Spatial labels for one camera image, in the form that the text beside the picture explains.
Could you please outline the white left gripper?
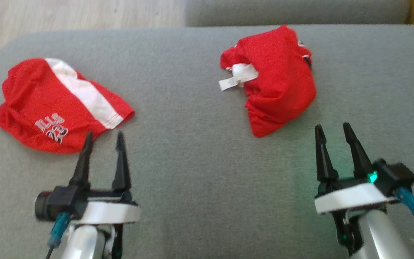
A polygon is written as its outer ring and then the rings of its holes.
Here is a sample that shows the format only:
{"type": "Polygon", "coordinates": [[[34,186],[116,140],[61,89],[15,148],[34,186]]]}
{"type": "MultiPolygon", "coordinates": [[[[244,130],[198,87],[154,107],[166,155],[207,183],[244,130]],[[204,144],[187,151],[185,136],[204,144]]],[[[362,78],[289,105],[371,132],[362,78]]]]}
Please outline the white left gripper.
{"type": "MultiPolygon", "coordinates": [[[[112,182],[113,192],[105,190],[92,190],[87,193],[87,207],[81,219],[73,221],[74,224],[107,225],[128,224],[140,220],[141,208],[133,200],[129,191],[132,187],[125,138],[122,131],[118,132],[116,141],[118,153],[115,177],[112,182]]],[[[79,186],[82,190],[89,190],[89,166],[93,150],[93,134],[87,133],[84,145],[74,169],[69,185],[79,186]]]]}

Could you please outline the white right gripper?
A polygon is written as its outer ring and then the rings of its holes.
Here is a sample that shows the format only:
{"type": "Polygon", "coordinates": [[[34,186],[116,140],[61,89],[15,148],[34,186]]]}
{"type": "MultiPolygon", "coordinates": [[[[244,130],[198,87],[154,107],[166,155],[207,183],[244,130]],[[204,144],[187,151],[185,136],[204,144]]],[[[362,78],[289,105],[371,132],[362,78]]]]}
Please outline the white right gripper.
{"type": "Polygon", "coordinates": [[[338,179],[326,148],[322,125],[315,126],[317,180],[320,182],[315,197],[317,214],[398,202],[397,198],[384,194],[377,187],[378,176],[369,176],[373,173],[372,163],[350,123],[343,123],[343,130],[350,146],[355,178],[338,179]]]}

